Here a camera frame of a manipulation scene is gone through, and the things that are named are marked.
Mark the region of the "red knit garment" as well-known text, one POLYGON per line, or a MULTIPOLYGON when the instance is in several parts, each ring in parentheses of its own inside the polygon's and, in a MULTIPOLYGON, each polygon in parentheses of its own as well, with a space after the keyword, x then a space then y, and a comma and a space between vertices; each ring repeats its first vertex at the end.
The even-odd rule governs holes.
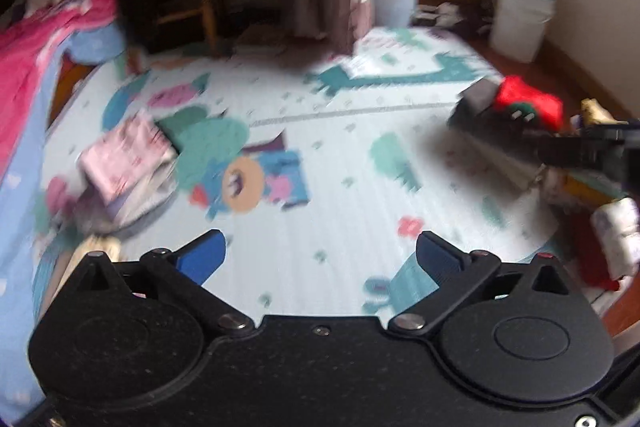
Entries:
POLYGON ((520 76, 506 76, 502 80, 492 108, 550 132, 559 132, 563 127, 563 102, 553 94, 529 86, 520 76))

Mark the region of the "pile of unfolded clothes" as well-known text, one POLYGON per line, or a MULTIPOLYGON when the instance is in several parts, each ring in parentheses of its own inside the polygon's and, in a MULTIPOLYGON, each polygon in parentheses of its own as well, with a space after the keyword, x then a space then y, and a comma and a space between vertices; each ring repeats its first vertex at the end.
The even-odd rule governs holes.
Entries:
POLYGON ((174 144, 142 110, 79 154, 80 187, 53 178, 43 209, 55 221, 73 222, 82 234, 134 234, 174 198, 177 160, 174 144))

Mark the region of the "yellow folded garment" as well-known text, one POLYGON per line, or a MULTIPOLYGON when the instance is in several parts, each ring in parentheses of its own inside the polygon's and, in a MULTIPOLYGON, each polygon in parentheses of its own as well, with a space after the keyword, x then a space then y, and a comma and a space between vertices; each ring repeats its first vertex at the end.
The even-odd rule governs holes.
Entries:
POLYGON ((560 171, 561 196, 567 205, 595 210, 626 196, 616 183, 604 176, 578 170, 560 171))

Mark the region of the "white patterned folded garment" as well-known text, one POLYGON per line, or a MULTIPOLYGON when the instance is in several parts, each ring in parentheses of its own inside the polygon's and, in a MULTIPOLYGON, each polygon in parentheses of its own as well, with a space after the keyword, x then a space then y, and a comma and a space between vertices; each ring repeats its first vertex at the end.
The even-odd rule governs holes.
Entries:
POLYGON ((630 197, 598 208, 590 218, 612 280, 633 277, 639 264, 639 209, 630 197))

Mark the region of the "cream folded garment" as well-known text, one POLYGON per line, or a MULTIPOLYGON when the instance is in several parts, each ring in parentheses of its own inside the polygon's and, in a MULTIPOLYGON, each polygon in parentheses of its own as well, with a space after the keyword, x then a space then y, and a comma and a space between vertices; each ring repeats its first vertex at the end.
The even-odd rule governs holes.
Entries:
POLYGON ((464 132, 463 136, 521 192, 539 184, 547 172, 547 167, 537 158, 533 149, 518 140, 491 133, 464 132))

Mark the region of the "white bin teal lid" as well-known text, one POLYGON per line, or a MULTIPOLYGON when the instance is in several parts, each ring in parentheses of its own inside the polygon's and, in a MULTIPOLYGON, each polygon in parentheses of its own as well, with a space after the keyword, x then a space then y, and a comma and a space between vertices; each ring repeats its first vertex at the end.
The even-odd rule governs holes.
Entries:
POLYGON ((515 62, 535 60, 558 0, 497 0, 489 45, 515 62))

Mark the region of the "cartoon print play mat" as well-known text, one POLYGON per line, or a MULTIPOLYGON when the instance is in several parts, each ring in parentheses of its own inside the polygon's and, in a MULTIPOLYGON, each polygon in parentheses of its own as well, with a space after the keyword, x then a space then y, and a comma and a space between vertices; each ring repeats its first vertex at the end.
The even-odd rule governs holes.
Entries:
POLYGON ((145 113, 178 150, 176 191, 119 233, 122 257, 224 234, 206 287, 251 317, 391 317, 430 293, 422 231, 506 262, 561 254, 552 210, 449 124, 459 96, 500 74, 454 36, 375 29, 351 56, 315 46, 102 65, 46 144, 36 202, 49 256, 77 245, 80 152, 145 113))

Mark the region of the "pink and blue blanket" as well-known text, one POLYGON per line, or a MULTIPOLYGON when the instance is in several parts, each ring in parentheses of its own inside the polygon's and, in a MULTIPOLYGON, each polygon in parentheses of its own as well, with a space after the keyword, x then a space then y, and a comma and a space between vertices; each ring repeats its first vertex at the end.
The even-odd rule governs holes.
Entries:
POLYGON ((44 138, 64 54, 98 65, 125 49, 117 0, 63 0, 1 34, 1 422, 42 399, 27 358, 44 138))

